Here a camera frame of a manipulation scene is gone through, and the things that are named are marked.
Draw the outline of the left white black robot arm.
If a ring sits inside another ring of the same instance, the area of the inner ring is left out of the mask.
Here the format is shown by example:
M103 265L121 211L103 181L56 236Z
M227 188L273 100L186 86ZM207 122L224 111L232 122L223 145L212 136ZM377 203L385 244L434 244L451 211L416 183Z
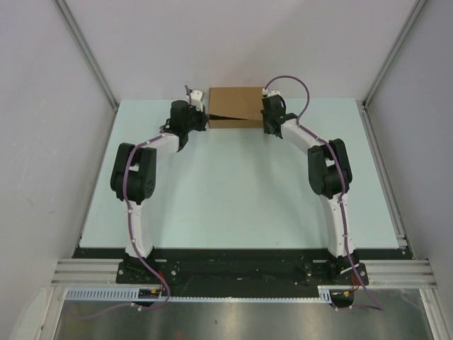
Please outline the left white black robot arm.
M123 142L117 149L110 188L125 206L129 240L126 253L139 260L132 275L141 283L155 278L156 265L148 261L154 248L151 232L144 226L144 203L156 187L157 161L181 151L192 131L206 131L205 105L198 91L186 100L171 103L170 117L159 128L159 134L139 144Z

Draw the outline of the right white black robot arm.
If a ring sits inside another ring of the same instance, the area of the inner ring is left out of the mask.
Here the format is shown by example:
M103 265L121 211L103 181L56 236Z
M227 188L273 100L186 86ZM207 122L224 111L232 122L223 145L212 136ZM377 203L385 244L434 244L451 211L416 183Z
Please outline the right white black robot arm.
M300 117L288 113L279 91L262 93L264 133L286 140L307 155L309 185L323 201L328 223L328 279L343 284L358 266L352 254L355 246L348 230L347 200L352 171L345 143L325 140L300 124Z

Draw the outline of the brown cardboard box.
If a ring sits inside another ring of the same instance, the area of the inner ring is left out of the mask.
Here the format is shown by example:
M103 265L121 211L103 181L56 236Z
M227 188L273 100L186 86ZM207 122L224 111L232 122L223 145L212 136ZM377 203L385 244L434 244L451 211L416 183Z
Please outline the brown cardboard box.
M211 129L263 128L262 88L212 87L208 120Z

